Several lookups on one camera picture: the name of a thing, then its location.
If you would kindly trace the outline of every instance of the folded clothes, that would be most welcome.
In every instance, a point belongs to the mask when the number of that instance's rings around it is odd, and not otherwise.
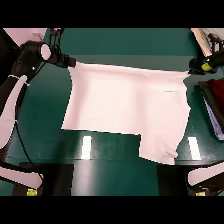
[[[210,117],[210,120],[211,120],[211,123],[212,123],[212,126],[213,126],[213,129],[214,129],[216,137],[219,140],[224,140],[224,134],[223,134],[222,129],[221,129],[220,125],[219,125],[219,122],[217,121],[217,119],[216,119],[216,117],[215,117],[211,107],[208,105],[208,103],[206,102],[205,98],[204,98],[204,101],[205,101],[205,106],[207,108],[208,115]]]
[[[207,83],[209,84],[209,87],[212,90],[212,93],[219,105],[219,108],[222,114],[224,115],[224,80],[211,79],[207,81]]]
[[[224,116],[223,116],[222,111],[219,108],[216,98],[214,97],[214,95],[212,93],[212,90],[210,89],[209,84],[207,83],[207,81],[200,81],[200,82],[198,82],[198,84],[200,85],[200,87],[202,89],[202,95],[204,96],[208,105],[211,107],[211,109],[212,109],[221,129],[222,129],[222,132],[224,133]]]
[[[77,62],[62,129],[141,135],[139,156],[174,165],[190,107],[188,72]]]

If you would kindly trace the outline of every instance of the pink fabric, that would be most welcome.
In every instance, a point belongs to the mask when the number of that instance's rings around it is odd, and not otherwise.
[[[190,111],[187,72],[79,62],[69,71],[72,92],[62,129],[140,134],[140,157],[174,164]]]

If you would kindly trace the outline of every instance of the dark red fabric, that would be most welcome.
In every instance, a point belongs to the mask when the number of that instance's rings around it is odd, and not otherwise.
[[[209,87],[212,90],[212,93],[219,105],[222,114],[224,115],[224,80],[214,80],[211,79],[207,81]]]

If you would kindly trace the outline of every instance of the teal tabletop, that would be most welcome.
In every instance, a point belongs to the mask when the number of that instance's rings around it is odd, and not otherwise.
[[[84,63],[188,71],[196,41],[187,28],[71,28],[64,31],[61,49]],[[219,70],[185,79],[191,111],[176,164],[224,159],[223,143],[214,135],[197,88],[198,81],[221,77]],[[72,195],[159,195],[157,163],[138,156],[140,136],[60,129],[72,88],[67,69],[47,64],[30,84],[21,106],[20,134],[34,162],[74,164]],[[92,137],[90,160],[81,159],[84,136]],[[200,161],[193,160],[188,137],[197,139]],[[14,131],[6,162],[24,161]],[[12,189],[13,184],[0,182],[0,195],[11,195]]]

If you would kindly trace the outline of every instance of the yellow sticker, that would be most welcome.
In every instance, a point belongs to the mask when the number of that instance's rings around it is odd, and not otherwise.
[[[37,196],[37,190],[28,189],[27,196]]]
[[[198,192],[198,193],[195,193],[195,194],[196,194],[196,196],[206,196],[205,192]]]
[[[212,69],[212,67],[208,63],[203,64],[201,67],[204,71],[209,71]]]

